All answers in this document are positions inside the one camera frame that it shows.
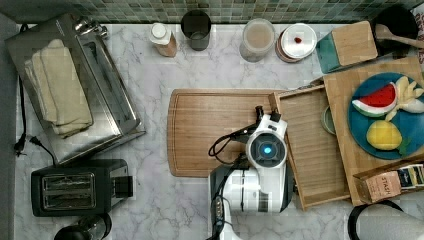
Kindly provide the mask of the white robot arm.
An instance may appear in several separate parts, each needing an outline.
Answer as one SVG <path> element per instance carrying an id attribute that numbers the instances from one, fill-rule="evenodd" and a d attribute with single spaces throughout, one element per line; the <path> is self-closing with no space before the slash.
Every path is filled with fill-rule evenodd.
<path id="1" fill-rule="evenodd" d="M 235 233 L 233 211 L 280 213 L 290 203 L 294 177 L 285 141 L 287 123 L 277 112 L 256 111 L 256 122 L 227 136 L 245 150 L 208 177 L 210 237 L 242 240 Z"/>

